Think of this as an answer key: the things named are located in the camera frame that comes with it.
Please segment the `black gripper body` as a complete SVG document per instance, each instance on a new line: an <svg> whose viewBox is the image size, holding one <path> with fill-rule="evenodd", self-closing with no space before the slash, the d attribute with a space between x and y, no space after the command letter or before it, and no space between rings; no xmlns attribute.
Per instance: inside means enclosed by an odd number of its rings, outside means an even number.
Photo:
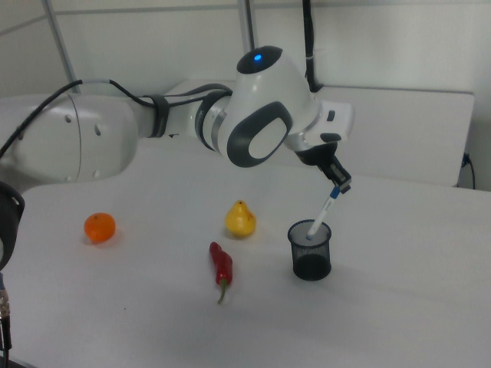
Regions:
<svg viewBox="0 0 491 368"><path fill-rule="evenodd" d="M323 173L333 169L341 170L341 164L335 156L337 143L325 143L303 151L295 151L302 163L308 166L317 166Z"/></svg>

